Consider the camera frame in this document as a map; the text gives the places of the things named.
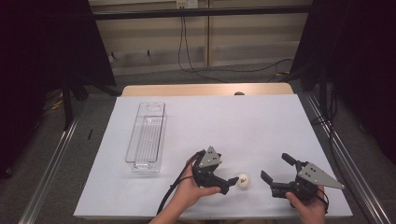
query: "human hand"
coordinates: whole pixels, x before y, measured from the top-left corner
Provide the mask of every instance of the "human hand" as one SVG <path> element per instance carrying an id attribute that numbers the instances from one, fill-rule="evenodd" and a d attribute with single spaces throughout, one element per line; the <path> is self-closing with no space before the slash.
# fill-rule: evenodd
<path id="1" fill-rule="evenodd" d="M 150 221 L 150 224 L 171 224 L 175 223 L 178 217 L 190 206 L 197 203 L 202 197 L 213 195 L 221 191 L 218 187 L 200 188 L 195 184 L 192 177 L 192 164 L 190 163 L 180 178 L 176 192 L 169 204 Z"/>
<path id="2" fill-rule="evenodd" d="M 323 192 L 318 190 L 318 196 L 323 199 Z M 310 202 L 301 202 L 293 193 L 287 192 L 286 197 L 290 203 L 297 209 L 300 214 L 300 220 L 304 224 L 324 224 L 325 223 L 325 209 L 326 205 L 317 197 L 314 197 Z"/>
<path id="3" fill-rule="evenodd" d="M 192 163 L 190 163 L 169 203 L 177 204 L 177 206 L 185 210 L 197 203 L 200 198 L 219 193 L 220 191 L 219 187 L 200 188 L 197 186 L 192 177 Z"/>

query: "wall outlet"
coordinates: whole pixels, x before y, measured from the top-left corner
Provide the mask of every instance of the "wall outlet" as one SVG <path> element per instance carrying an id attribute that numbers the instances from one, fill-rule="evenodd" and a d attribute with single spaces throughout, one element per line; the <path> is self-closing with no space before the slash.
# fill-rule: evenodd
<path id="1" fill-rule="evenodd" d="M 187 8 L 198 8 L 198 0 L 187 0 Z"/>
<path id="2" fill-rule="evenodd" d="M 187 0 L 176 0 L 176 8 L 177 9 L 187 8 Z"/>

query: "silver metal plate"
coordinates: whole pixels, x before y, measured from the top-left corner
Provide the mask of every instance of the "silver metal plate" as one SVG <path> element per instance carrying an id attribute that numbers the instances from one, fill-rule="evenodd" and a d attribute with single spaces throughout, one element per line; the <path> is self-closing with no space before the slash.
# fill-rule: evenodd
<path id="1" fill-rule="evenodd" d="M 305 179 L 306 181 L 315 185 L 323 185 L 335 189 L 345 188 L 344 185 L 332 178 L 330 175 L 326 174 L 324 171 L 322 171 L 314 163 L 311 162 L 308 163 L 298 175 L 302 179 Z"/>
<path id="2" fill-rule="evenodd" d="M 204 157 L 201 160 L 201 163 L 199 163 L 200 168 L 204 168 L 207 166 L 212 166 L 212 165 L 218 165 L 221 163 L 221 159 L 219 157 L 219 154 L 216 152 L 216 150 L 213 147 L 209 147 L 204 155 Z"/>

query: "wall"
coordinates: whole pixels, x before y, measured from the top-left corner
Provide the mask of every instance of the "wall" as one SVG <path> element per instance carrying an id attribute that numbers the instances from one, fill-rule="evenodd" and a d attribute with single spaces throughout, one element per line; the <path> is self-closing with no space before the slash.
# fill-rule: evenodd
<path id="1" fill-rule="evenodd" d="M 199 7 L 305 6 L 312 0 L 201 0 Z M 91 0 L 93 12 L 174 9 L 176 1 Z M 185 18 L 194 67 L 268 63 L 293 58 L 307 14 Z M 188 68 L 181 18 L 98 21 L 115 75 Z"/>

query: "forearm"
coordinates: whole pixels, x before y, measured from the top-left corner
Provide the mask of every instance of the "forearm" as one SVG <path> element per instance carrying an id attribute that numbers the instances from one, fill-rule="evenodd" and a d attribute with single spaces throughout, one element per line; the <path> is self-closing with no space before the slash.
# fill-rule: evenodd
<path id="1" fill-rule="evenodd" d="M 184 209 L 178 204 L 170 202 L 165 208 L 158 214 L 154 219 L 150 221 L 150 224 L 173 224 L 177 221 Z"/>

